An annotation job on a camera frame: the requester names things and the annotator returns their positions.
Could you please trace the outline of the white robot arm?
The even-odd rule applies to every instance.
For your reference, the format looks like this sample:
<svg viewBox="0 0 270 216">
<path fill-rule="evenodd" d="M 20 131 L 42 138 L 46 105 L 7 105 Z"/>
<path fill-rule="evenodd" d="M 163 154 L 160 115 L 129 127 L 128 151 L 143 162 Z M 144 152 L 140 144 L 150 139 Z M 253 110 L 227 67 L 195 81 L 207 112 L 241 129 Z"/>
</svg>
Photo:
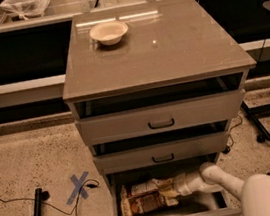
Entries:
<svg viewBox="0 0 270 216">
<path fill-rule="evenodd" d="M 212 162 L 204 162 L 197 171 L 153 183 L 163 196 L 171 198 L 226 190 L 241 201 L 242 216 L 270 216 L 270 176 L 266 174 L 258 173 L 244 181 Z"/>
</svg>

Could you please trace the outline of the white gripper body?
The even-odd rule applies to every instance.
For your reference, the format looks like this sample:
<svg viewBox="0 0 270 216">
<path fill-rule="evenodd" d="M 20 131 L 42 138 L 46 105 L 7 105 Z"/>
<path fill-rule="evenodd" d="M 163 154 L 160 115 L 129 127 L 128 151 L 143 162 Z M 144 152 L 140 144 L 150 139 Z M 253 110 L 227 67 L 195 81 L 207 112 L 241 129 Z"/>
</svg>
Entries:
<svg viewBox="0 0 270 216">
<path fill-rule="evenodd" d="M 219 192 L 222 187 L 216 184 L 209 184 L 204 181 L 200 172 L 181 173 L 175 176 L 173 188 L 181 196 L 192 195 L 194 192 L 212 193 Z"/>
</svg>

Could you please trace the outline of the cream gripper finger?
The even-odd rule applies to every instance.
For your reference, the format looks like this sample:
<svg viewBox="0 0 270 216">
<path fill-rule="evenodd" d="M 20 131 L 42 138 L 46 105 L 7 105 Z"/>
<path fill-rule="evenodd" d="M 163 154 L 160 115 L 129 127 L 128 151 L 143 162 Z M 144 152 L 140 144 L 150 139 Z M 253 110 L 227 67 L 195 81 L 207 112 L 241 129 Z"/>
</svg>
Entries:
<svg viewBox="0 0 270 216">
<path fill-rule="evenodd" d="M 171 187 L 173 184 L 173 178 L 171 179 L 153 179 L 153 183 L 158 189 L 165 189 L 165 187 Z"/>
<path fill-rule="evenodd" d="M 165 189 L 160 190 L 159 193 L 162 197 L 164 197 L 164 200 L 168 206 L 178 205 L 177 196 L 178 193 L 173 189 Z"/>
</svg>

